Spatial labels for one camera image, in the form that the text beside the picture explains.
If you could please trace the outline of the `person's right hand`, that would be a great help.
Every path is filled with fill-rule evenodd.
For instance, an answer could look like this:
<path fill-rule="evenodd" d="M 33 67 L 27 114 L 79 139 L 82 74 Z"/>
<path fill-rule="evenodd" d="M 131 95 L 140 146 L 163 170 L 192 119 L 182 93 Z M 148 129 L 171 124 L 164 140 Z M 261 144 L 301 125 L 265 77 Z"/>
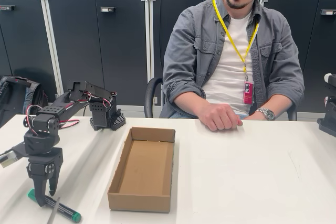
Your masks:
<path fill-rule="evenodd" d="M 199 120 L 211 131 L 236 129 L 243 123 L 228 104 L 204 105 L 197 113 Z"/>

